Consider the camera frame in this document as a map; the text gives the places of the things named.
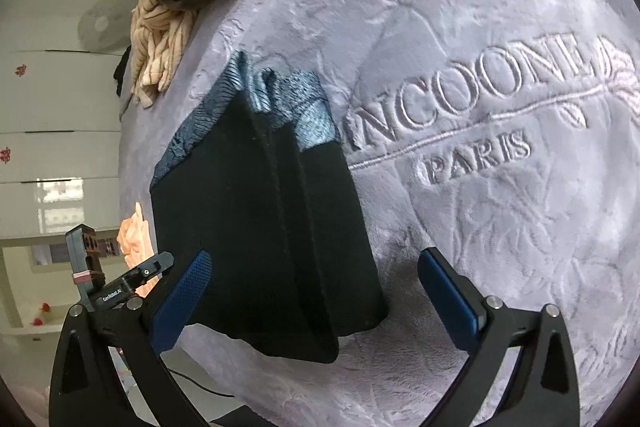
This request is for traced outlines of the person's left hand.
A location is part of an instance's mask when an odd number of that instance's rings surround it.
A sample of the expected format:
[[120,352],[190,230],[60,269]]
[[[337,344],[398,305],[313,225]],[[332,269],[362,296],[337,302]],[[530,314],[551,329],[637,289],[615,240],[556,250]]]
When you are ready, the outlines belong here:
[[155,256],[149,222],[143,218],[140,202],[134,205],[134,213],[122,220],[116,241],[129,269]]

